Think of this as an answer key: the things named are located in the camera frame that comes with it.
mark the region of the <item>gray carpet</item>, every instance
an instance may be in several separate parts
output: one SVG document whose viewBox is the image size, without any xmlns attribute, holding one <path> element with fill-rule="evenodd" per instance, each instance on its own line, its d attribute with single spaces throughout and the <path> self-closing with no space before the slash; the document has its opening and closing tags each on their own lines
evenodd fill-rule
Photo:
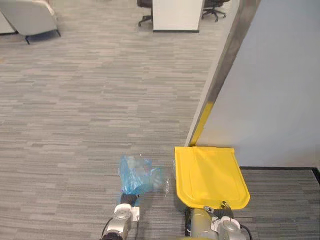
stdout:
<svg viewBox="0 0 320 240">
<path fill-rule="evenodd" d="M 138 29 L 149 11 L 135 0 L 51 2 L 61 38 L 0 36 L 0 239 L 98 239 L 120 197 L 122 154 L 151 158 L 170 179 L 169 194 L 141 200 L 138 239 L 183 236 L 174 146 L 185 142 L 224 20 L 207 16 L 199 34 L 152 33 L 151 23 Z M 243 173 L 251 202 L 235 215 L 255 239 L 318 239 L 310 171 Z"/>
</svg>

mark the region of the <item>plastic bag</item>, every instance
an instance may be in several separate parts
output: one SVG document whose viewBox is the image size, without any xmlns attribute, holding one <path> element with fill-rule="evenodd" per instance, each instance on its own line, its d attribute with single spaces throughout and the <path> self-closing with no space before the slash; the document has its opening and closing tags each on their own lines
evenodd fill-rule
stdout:
<svg viewBox="0 0 320 240">
<path fill-rule="evenodd" d="M 133 156 L 122 156 L 119 166 L 121 190 L 125 194 L 140 195 L 153 192 L 163 185 L 160 168 L 152 168 L 149 159 L 135 159 Z"/>
</svg>

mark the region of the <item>office chair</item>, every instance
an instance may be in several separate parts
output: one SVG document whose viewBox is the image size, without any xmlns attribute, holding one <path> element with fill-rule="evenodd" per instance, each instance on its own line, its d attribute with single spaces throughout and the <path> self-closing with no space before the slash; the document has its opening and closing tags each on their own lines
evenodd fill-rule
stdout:
<svg viewBox="0 0 320 240">
<path fill-rule="evenodd" d="M 151 9 L 151 15 L 144 15 L 142 16 L 142 20 L 139 21 L 138 26 L 141 27 L 141 23 L 148 21 L 148 20 L 153 20 L 153 11 L 152 11 L 152 0 L 136 0 L 136 4 L 140 8 L 148 8 Z"/>
<path fill-rule="evenodd" d="M 225 2 L 229 2 L 230 0 L 205 0 L 203 7 L 203 14 L 201 18 L 203 19 L 205 15 L 213 14 L 215 16 L 215 21 L 218 22 L 218 14 L 222 14 L 223 18 L 227 15 L 223 11 L 216 10 L 215 8 L 221 7 Z"/>
</svg>

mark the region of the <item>white desk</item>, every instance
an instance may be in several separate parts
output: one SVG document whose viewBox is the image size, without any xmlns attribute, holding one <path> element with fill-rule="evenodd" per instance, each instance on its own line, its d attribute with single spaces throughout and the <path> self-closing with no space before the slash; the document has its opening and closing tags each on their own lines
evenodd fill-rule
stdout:
<svg viewBox="0 0 320 240">
<path fill-rule="evenodd" d="M 154 32 L 199 32 L 204 0 L 152 0 Z"/>
<path fill-rule="evenodd" d="M 5 16 L 0 11 L 0 34 L 10 34 L 14 33 L 15 31 L 16 30 L 11 27 Z"/>
</svg>

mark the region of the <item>black cable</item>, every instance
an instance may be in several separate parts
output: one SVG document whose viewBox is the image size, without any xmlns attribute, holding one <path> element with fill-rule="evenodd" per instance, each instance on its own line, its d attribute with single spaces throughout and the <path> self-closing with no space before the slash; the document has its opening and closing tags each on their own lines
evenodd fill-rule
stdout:
<svg viewBox="0 0 320 240">
<path fill-rule="evenodd" d="M 105 233 L 105 230 L 106 230 L 106 227 L 108 226 L 108 224 L 110 223 L 110 221 L 112 220 L 112 217 L 106 222 L 106 224 L 104 225 L 104 228 L 102 230 L 102 233 L 101 233 L 101 237 L 99 240 L 102 239 L 102 237 L 104 236 L 104 233 Z"/>
<path fill-rule="evenodd" d="M 242 225 L 242 224 L 240 224 L 240 228 L 241 228 L 241 229 L 245 229 L 245 230 L 248 232 L 248 234 L 249 234 L 249 238 L 250 238 L 250 240 L 253 240 L 253 238 L 252 238 L 252 235 L 251 235 L 251 232 L 250 232 L 249 228 L 247 228 L 245 225 Z"/>
</svg>

